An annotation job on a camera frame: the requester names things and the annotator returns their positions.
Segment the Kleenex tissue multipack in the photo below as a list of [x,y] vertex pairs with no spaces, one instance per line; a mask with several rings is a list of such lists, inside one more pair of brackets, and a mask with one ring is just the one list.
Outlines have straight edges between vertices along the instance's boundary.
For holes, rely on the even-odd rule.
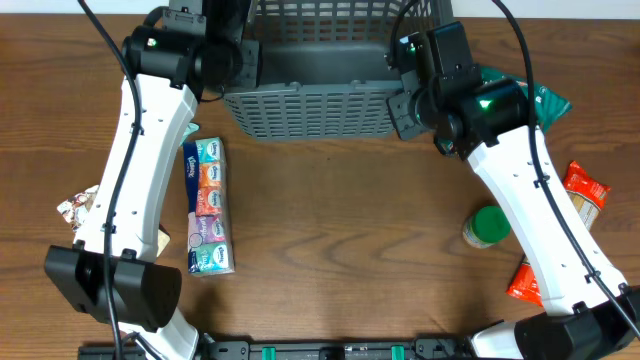
[[235,271],[227,206],[227,164],[219,137],[183,144],[188,198],[188,273],[193,276]]

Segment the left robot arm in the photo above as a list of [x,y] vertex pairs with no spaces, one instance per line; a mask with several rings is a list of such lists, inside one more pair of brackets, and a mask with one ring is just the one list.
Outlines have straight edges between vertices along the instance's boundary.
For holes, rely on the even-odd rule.
[[253,1],[172,1],[110,44],[124,74],[113,144],[72,245],[51,247],[44,264],[75,311],[111,327],[102,358],[126,358],[128,339],[152,359],[196,354],[198,331],[178,307],[181,273],[157,261],[160,216],[203,92],[256,84],[259,45],[243,38],[255,13]]

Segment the light teal snack wrapper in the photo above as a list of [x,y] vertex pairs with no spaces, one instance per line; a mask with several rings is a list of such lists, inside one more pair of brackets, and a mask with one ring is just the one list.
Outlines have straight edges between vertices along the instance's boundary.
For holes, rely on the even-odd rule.
[[184,133],[182,135],[182,139],[180,142],[180,145],[183,145],[184,142],[194,133],[198,132],[200,130],[200,126],[197,123],[194,122],[190,122],[187,127],[184,130]]

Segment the beige Panfee snack bag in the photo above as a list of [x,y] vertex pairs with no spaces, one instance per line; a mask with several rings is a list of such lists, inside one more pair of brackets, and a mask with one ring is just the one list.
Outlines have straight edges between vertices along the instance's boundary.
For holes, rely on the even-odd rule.
[[[89,212],[93,207],[98,189],[99,185],[95,185],[74,195],[73,197],[68,198],[58,205],[57,211],[62,215],[65,221],[70,224],[74,233],[80,229],[88,217]],[[160,256],[165,247],[169,244],[170,236],[164,232],[162,227],[159,228],[157,235],[157,256]]]

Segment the green Nescafe coffee bag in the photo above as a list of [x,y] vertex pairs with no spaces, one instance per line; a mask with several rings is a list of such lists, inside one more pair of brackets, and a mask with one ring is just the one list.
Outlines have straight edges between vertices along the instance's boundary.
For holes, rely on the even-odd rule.
[[414,114],[434,133],[442,153],[465,160],[480,145],[495,146],[500,135],[529,126],[531,115],[547,131],[571,109],[569,100],[546,86],[474,65],[432,78]]

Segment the grey plastic basket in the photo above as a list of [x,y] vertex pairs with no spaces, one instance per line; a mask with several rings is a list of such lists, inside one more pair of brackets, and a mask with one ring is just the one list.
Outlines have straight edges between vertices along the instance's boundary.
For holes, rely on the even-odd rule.
[[259,43],[258,71],[224,103],[258,140],[384,137],[402,88],[391,40],[453,19],[448,0],[255,1],[243,42]]

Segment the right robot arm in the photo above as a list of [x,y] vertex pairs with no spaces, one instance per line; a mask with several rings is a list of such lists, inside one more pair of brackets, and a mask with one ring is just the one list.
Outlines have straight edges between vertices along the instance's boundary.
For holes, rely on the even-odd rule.
[[550,161],[533,94],[485,81],[462,24],[394,37],[388,62],[402,90],[387,101],[403,140],[432,133],[488,187],[537,280],[543,311],[472,336],[479,358],[600,359],[639,334],[639,292],[585,227]]

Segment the green lidded jar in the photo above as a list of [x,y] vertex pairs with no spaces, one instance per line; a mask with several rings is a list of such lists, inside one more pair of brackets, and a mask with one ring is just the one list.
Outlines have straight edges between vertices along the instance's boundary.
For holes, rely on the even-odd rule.
[[486,206],[463,224],[463,239],[472,247],[484,249],[503,241],[511,233],[511,225],[498,206]]

